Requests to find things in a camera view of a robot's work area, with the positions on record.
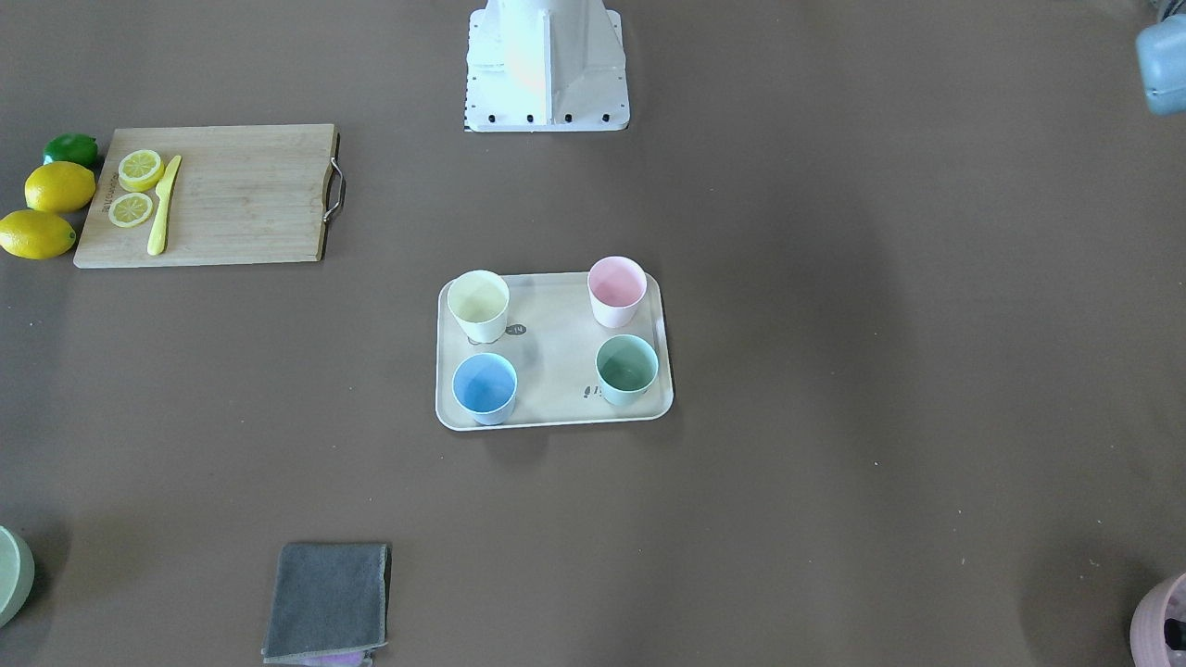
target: green cup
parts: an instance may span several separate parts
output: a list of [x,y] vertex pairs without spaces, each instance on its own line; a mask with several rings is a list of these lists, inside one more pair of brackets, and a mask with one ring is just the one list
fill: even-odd
[[643,396],[659,374],[659,357],[650,343],[623,333],[597,351],[597,376],[601,395],[616,406],[627,406]]

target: plastic cup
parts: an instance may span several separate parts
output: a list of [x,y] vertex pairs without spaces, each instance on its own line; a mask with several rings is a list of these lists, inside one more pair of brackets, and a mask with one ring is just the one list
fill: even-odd
[[33,587],[33,554],[20,535],[0,526],[0,627],[20,611]]
[[1186,614],[1184,585],[1186,574],[1171,577],[1154,586],[1136,605],[1128,629],[1128,646],[1136,667],[1169,667],[1165,623],[1167,618],[1181,618]]
[[453,398],[485,426],[506,421],[515,409],[518,375],[502,355],[482,352],[463,361],[453,371]]
[[658,374],[659,356],[638,336],[614,336],[597,351],[601,395],[616,406],[627,406],[640,399]]
[[646,273],[635,260],[604,258],[589,269],[588,287],[593,317],[601,326],[620,329],[646,296]]
[[448,286],[448,311],[471,341],[493,343],[506,331],[511,291],[497,273],[471,271]]

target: tray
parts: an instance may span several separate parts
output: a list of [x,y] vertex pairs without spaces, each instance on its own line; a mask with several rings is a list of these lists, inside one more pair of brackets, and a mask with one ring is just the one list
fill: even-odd
[[[486,431],[525,426],[562,426],[658,419],[675,401],[668,355],[663,299],[655,278],[646,277],[635,319],[606,329],[593,319],[588,273],[503,275],[511,291],[506,333],[493,343],[471,342],[445,304],[447,282],[436,301],[436,418],[453,431]],[[633,333],[655,347],[659,374],[655,385],[630,406],[610,405],[598,387],[594,360],[601,343]],[[515,364],[518,393],[515,412],[497,426],[483,426],[453,399],[453,370],[478,352],[496,352]]]

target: wooden cutting board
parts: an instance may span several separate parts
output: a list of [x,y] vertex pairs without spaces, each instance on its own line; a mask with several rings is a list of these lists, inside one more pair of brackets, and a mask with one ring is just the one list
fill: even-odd
[[[326,189],[337,150],[333,125],[116,129],[83,222],[75,266],[111,268],[318,261]],[[168,209],[165,252],[147,252],[152,218],[125,229],[107,211],[125,195],[119,164],[151,148],[181,166]],[[153,190],[146,192],[155,212]]]

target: pink cup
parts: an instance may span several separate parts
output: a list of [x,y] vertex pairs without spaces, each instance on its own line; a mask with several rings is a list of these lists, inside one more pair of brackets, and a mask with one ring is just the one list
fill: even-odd
[[1178,574],[1154,586],[1133,614],[1128,643],[1136,667],[1171,667],[1165,623],[1167,618],[1184,617],[1186,617],[1186,574]]
[[601,326],[620,329],[646,296],[646,273],[635,260],[605,258],[589,269],[588,287],[593,317]]

